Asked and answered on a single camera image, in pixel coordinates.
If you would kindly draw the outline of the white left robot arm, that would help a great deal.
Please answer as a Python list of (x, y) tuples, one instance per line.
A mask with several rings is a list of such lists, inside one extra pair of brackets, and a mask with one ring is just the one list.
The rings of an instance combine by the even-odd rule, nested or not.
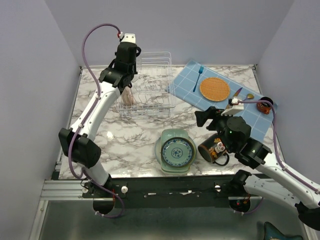
[(102, 166), (102, 150), (94, 140), (109, 108), (125, 88), (132, 87), (131, 81), (137, 74), (136, 58), (140, 53), (141, 48), (135, 42), (120, 42), (115, 59), (99, 77), (94, 78), (96, 91), (81, 116), (70, 128), (62, 128), (58, 133), (62, 151), (69, 163), (81, 166), (83, 173), (96, 182), (93, 191), (101, 198), (110, 194), (110, 174)]

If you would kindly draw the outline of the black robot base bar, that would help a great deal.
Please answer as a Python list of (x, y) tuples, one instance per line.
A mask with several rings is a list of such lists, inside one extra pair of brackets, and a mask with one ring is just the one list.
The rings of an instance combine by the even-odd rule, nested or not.
[(248, 193), (234, 176), (171, 176), (113, 178), (110, 191), (121, 199), (86, 182), (82, 197), (103, 207), (138, 208), (229, 208), (231, 200), (244, 200)]

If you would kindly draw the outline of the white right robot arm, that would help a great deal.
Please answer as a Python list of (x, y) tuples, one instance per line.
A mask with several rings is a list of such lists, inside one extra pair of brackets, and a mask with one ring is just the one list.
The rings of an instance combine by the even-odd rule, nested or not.
[(241, 116), (225, 115), (223, 109), (214, 106), (196, 111), (196, 124), (202, 127), (207, 120), (207, 130), (216, 131), (226, 150), (233, 153), (243, 165), (256, 169), (276, 181), (264, 186), (259, 178), (239, 171), (238, 179), (230, 183), (230, 191), (241, 196), (245, 192), (273, 201), (283, 202), (297, 209), (299, 220), (308, 227), (320, 229), (320, 185), (280, 160), (263, 143), (253, 139), (251, 126)]

